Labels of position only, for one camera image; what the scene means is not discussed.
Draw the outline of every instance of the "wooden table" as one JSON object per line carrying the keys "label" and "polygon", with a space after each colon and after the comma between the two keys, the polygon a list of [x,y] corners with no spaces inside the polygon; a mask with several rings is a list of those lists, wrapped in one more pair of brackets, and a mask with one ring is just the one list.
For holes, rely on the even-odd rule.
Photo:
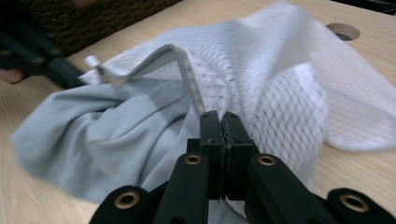
{"label": "wooden table", "polygon": [[[270,0],[184,0],[70,56],[83,63],[95,54],[102,62],[178,26],[209,24],[245,17]],[[396,85],[396,17],[340,5],[326,0],[291,0],[323,24],[344,22],[361,36],[348,42],[361,56]],[[88,223],[97,204],[83,202],[27,175],[17,164],[8,137],[46,96],[59,89],[44,77],[29,77],[17,85],[0,82],[0,223]],[[330,189],[348,187],[364,192],[396,216],[396,150],[349,153],[324,145],[318,160],[314,192],[325,197]]]}

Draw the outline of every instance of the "white mesh fabric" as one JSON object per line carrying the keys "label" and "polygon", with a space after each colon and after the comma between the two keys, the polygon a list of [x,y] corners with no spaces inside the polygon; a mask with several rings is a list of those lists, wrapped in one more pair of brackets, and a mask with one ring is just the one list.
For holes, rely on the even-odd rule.
{"label": "white mesh fabric", "polygon": [[278,2],[239,21],[173,29],[125,51],[106,67],[126,75],[166,44],[188,52],[205,109],[221,115],[226,110],[237,113],[250,133],[257,119],[252,102],[261,100],[270,80],[296,64],[310,63],[329,98],[327,142],[348,150],[396,146],[395,88],[324,25],[293,5]]}

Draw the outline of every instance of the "mounting hole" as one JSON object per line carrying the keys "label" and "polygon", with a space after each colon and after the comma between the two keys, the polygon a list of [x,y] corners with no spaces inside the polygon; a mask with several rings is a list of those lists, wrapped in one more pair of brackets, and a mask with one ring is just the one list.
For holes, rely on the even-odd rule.
{"label": "mounting hole", "polygon": [[119,209],[127,209],[135,206],[139,202],[139,199],[139,194],[136,191],[131,190],[120,194],[116,198],[114,204]]}
{"label": "mounting hole", "polygon": [[369,205],[364,200],[352,194],[341,195],[340,201],[344,206],[355,212],[365,213],[370,209]]}
{"label": "mounting hole", "polygon": [[260,156],[259,163],[261,163],[262,165],[275,165],[276,161],[274,160],[274,158],[269,156]]}
{"label": "mounting hole", "polygon": [[346,23],[330,23],[326,27],[344,41],[354,40],[361,36],[361,31],[358,28]]}
{"label": "mounting hole", "polygon": [[169,224],[186,224],[184,217],[173,217]]}
{"label": "mounting hole", "polygon": [[196,165],[201,163],[201,161],[202,161],[201,157],[196,155],[191,155],[184,159],[184,162],[186,162],[189,165]]}

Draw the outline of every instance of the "light blue fabric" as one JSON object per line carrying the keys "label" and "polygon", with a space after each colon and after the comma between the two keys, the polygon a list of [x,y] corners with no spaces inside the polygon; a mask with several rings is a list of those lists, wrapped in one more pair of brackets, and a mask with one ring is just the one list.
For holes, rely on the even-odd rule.
{"label": "light blue fabric", "polygon": [[[197,137],[199,130],[192,116],[196,126],[184,130],[183,143],[177,141],[189,110],[181,81],[141,77],[120,85],[84,86],[53,93],[11,141],[27,172],[79,198],[101,202],[116,188],[145,183],[170,148],[179,147],[173,148],[175,161],[185,152],[184,135]],[[167,163],[167,173],[175,161]],[[153,189],[166,177],[146,187]]]}

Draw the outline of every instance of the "crumpled cloth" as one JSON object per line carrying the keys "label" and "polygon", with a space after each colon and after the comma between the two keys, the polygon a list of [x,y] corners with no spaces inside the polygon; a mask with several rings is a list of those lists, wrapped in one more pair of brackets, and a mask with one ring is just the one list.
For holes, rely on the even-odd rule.
{"label": "crumpled cloth", "polygon": [[[396,147],[395,88],[285,1],[241,20],[169,30],[103,67],[127,81],[53,93],[11,138],[27,172],[79,198],[159,186],[210,110],[237,114],[259,150],[309,188],[323,140],[353,151]],[[212,203],[209,216],[245,222],[224,204]]]}

